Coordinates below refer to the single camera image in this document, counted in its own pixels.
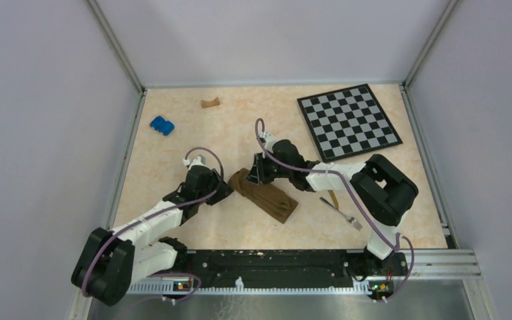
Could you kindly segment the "green wooden handled knife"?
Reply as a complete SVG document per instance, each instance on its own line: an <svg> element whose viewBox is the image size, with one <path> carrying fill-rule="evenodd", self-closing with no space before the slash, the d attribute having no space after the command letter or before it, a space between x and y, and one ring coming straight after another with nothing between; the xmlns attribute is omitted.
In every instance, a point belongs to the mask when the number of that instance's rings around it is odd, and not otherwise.
<svg viewBox="0 0 512 320"><path fill-rule="evenodd" d="M329 190L329 195L331 197L332 205L334 206L334 208L339 209L339 202L338 202L335 192L333 190Z"/></svg>

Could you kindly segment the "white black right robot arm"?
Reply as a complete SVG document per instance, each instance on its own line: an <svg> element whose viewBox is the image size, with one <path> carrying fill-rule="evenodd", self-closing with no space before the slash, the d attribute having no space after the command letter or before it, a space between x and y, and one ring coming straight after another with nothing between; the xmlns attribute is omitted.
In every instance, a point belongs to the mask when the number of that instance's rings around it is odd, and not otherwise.
<svg viewBox="0 0 512 320"><path fill-rule="evenodd" d="M419 194L410 178L380 154L354 164L306 161L290 140L267 132L256 136L262 151L255 154L247 181L266 185L287 179L304 192L347 191L373 229L365 248L366 270L381 275L390 268L390 254L399 249L402 218Z"/></svg>

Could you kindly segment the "silver metal fork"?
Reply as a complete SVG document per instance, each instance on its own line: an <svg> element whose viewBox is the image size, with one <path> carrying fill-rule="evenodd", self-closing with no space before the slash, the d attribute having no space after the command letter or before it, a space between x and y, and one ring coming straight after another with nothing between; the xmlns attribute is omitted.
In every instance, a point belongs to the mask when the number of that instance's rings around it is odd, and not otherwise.
<svg viewBox="0 0 512 320"><path fill-rule="evenodd" d="M334 206L334 204L328 202L328 200L326 200L325 198L323 197L320 197L319 198L320 202L322 202L323 204L325 204L326 206L328 206L328 208L330 208L331 210L333 210L334 212L340 214L340 216L342 216L350 225L352 225L356 230L358 231L361 231L363 226L360 224L360 222L358 222L358 220L350 215L347 215L345 213L343 213L342 211L340 211L338 208L336 208Z"/></svg>

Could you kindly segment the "brown fabric napkin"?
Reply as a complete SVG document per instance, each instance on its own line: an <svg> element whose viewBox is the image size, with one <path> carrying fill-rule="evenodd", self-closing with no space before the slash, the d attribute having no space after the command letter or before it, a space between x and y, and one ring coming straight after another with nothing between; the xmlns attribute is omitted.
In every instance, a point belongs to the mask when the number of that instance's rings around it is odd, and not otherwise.
<svg viewBox="0 0 512 320"><path fill-rule="evenodd" d="M296 210L299 202L272 184L259 185L249 182L246 180L248 173L249 170L246 168L238 170L229 178L228 185L272 218L284 224Z"/></svg>

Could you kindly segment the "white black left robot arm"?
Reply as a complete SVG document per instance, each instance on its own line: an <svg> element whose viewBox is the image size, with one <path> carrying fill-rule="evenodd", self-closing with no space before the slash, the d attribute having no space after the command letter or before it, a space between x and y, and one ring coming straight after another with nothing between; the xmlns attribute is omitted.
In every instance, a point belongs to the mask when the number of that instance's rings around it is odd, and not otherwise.
<svg viewBox="0 0 512 320"><path fill-rule="evenodd" d="M71 275L84 296L113 306L130 286L158 271L176 276L186 270L187 246L164 234L188 222L200 206L224 200L233 189L224 180L224 168L208 167L204 156L183 162L184 182L152 209L122 226L90 233Z"/></svg>

